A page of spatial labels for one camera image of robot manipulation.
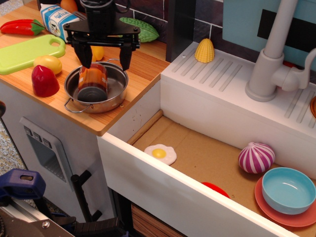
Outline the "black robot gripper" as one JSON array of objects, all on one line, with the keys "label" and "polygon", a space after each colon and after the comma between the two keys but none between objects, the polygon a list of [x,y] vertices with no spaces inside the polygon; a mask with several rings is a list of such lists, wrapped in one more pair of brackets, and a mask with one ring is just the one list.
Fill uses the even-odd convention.
[{"label": "black robot gripper", "polygon": [[124,71],[130,67],[132,49],[140,47],[139,27],[119,20],[121,13],[114,0],[81,0],[86,17],[64,25],[67,41],[86,68],[91,67],[91,46],[107,46],[120,48],[120,64]]}]

